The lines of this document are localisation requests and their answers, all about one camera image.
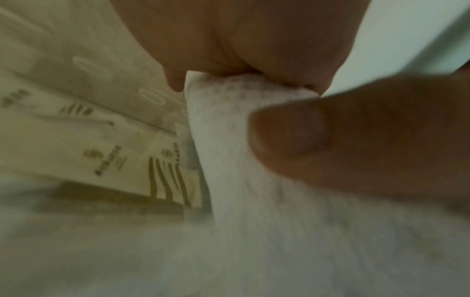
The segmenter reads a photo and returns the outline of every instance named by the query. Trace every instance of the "plastic wrapper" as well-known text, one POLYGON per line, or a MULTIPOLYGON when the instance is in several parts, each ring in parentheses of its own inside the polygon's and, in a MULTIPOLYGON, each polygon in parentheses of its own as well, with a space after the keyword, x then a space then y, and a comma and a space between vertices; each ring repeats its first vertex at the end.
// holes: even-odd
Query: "plastic wrapper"
POLYGON ((222 296, 186 104, 105 0, 0 0, 0 296, 222 296))

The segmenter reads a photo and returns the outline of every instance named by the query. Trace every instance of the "skin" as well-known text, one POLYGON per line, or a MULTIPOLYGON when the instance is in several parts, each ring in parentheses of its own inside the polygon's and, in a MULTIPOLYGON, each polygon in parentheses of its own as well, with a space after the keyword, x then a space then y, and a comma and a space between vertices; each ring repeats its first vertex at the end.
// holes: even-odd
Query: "skin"
MULTIPOLYGON (((184 87, 187 70, 261 72, 322 94, 370 0, 111 0, 142 47, 184 87)), ((470 194, 470 72, 391 77, 253 114, 266 167, 315 186, 454 199, 470 194)))

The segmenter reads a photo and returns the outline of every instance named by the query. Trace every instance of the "white cloth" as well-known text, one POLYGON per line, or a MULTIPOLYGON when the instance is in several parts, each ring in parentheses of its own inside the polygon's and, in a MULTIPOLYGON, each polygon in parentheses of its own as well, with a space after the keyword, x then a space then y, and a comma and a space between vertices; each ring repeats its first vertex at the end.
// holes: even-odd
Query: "white cloth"
POLYGON ((315 96, 254 74, 188 75, 190 126, 225 253, 228 296, 468 296, 466 217, 442 206, 318 191, 255 160, 248 115, 315 96))

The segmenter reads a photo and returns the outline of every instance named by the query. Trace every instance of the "finger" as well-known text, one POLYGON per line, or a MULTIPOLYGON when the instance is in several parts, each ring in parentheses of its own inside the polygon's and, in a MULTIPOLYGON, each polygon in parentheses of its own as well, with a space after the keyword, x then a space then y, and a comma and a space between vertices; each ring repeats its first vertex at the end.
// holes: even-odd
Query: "finger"
POLYGON ((163 67, 166 83, 175 92, 181 92, 185 89, 186 71, 173 70, 163 67))
POLYGON ((253 114, 258 159, 309 184, 360 193, 470 194, 470 79, 396 77, 253 114))

